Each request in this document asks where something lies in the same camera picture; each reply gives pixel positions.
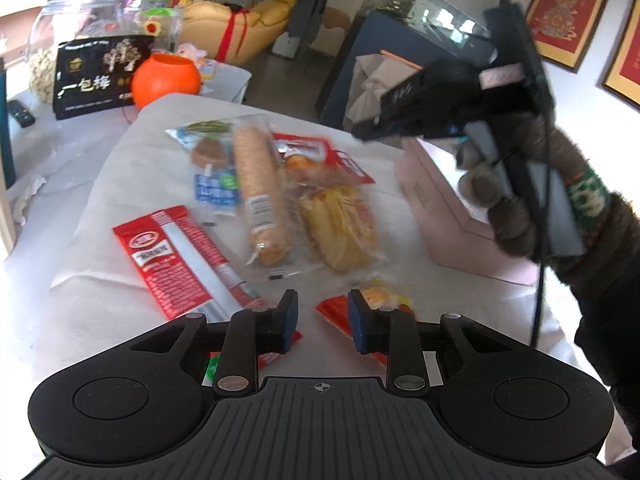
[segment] white table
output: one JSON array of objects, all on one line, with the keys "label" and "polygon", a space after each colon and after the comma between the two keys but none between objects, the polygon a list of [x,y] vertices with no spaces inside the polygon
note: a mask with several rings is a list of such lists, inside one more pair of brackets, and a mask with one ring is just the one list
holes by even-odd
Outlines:
[{"label": "white table", "polygon": [[[203,85],[202,94],[241,102],[250,77],[247,70],[220,63],[214,78]],[[138,116],[135,107],[126,107],[56,121],[50,105],[38,104],[28,90],[15,98],[30,109],[36,123],[21,130],[10,120],[18,180],[8,198],[13,201],[38,174],[45,176],[47,183],[25,211],[27,222],[17,228],[13,253],[0,264],[2,480],[22,478],[42,457],[26,416],[35,386],[31,367],[34,344],[42,330],[41,312],[94,181]]]},{"label": "white table", "polygon": [[[27,309],[14,325],[14,329],[26,334],[27,339],[36,339],[33,361],[26,361],[21,370],[23,381],[27,381],[31,373],[34,382],[38,382],[63,367],[165,321],[111,228],[159,208],[178,204],[194,206],[193,170],[188,154],[164,133],[166,128],[258,111],[242,105],[173,94],[140,113],[104,163],[66,255],[56,255],[55,263],[60,260],[62,263],[44,308],[37,312],[34,308],[30,312]],[[394,165],[401,155],[399,150],[378,143],[361,144],[344,132],[318,124],[279,114],[268,115],[280,131],[330,137],[376,180],[376,185],[370,188],[370,200],[388,257],[381,276],[395,282],[399,290],[413,298],[419,319],[437,321],[444,312],[459,312],[517,339],[527,339],[532,319],[532,288],[446,269],[430,262],[426,245],[393,175]],[[90,135],[102,135],[114,141],[106,131],[101,134],[99,131],[98,127]],[[76,139],[81,139],[80,135],[81,132],[76,132]],[[80,181],[76,179],[78,189],[84,186]],[[90,185],[86,188],[84,192],[88,193]],[[74,210],[79,207],[79,203],[74,205]],[[49,219],[52,226],[59,222],[59,227],[48,231],[48,236],[58,238],[56,243],[62,252],[66,244],[64,238],[68,239],[74,226],[72,221],[65,222],[64,210],[59,215],[60,220]],[[46,222],[43,221],[39,228],[46,230]],[[34,242],[46,236],[37,225],[33,229],[36,231],[32,238]],[[236,271],[244,274],[248,239],[243,220],[220,221],[209,233]],[[16,250],[19,255],[20,241]],[[57,265],[51,262],[47,269],[52,270],[54,266]],[[352,281],[350,277],[336,276],[325,269],[312,276],[252,283],[273,304],[286,288],[295,288],[300,294],[298,328],[303,339],[266,373],[384,375],[382,367],[369,357],[357,355],[353,344],[322,320],[314,309],[319,301],[344,293],[353,285]],[[565,360],[573,359],[560,327],[551,316],[546,316],[543,325],[541,347]],[[428,356],[428,368],[433,380],[438,381],[433,356]],[[11,405],[20,426],[19,431],[12,426],[10,436],[6,436],[2,444],[4,449],[0,447],[6,455],[0,458],[0,463],[10,460],[14,465],[13,475],[0,472],[3,480],[20,478],[40,459],[33,436],[25,426],[26,400]]]}]

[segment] orange pumpkin container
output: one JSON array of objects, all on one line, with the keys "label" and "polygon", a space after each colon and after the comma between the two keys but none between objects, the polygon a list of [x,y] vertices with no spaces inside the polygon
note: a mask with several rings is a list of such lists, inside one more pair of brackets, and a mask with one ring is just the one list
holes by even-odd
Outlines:
[{"label": "orange pumpkin container", "polygon": [[200,93],[200,72],[191,59],[172,54],[152,54],[131,81],[133,102],[142,110],[163,95]]}]

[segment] metal screw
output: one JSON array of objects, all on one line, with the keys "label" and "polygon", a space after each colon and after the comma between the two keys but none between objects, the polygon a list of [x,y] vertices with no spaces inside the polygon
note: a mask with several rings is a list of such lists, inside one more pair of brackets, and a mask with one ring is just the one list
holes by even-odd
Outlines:
[{"label": "metal screw", "polygon": [[418,377],[417,375],[401,375],[396,377],[394,384],[401,390],[415,392],[416,390],[424,388],[426,383],[422,377]]},{"label": "metal screw", "polygon": [[228,375],[218,381],[218,387],[227,392],[239,392],[249,385],[249,379],[240,375]]}]

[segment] blue label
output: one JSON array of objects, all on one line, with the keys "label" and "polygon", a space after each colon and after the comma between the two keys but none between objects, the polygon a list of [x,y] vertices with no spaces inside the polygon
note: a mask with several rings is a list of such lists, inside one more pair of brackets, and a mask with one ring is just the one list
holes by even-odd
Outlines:
[{"label": "blue label", "polygon": [[239,203],[236,176],[231,171],[219,171],[213,176],[196,174],[196,200],[215,207],[233,208]]}]

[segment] green wristband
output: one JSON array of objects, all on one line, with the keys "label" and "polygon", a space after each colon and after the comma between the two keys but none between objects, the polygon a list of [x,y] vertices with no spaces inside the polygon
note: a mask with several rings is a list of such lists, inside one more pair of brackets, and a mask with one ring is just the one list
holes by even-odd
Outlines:
[{"label": "green wristband", "polygon": [[597,236],[609,208],[609,190],[587,165],[581,176],[565,186],[578,232],[588,245]]}]

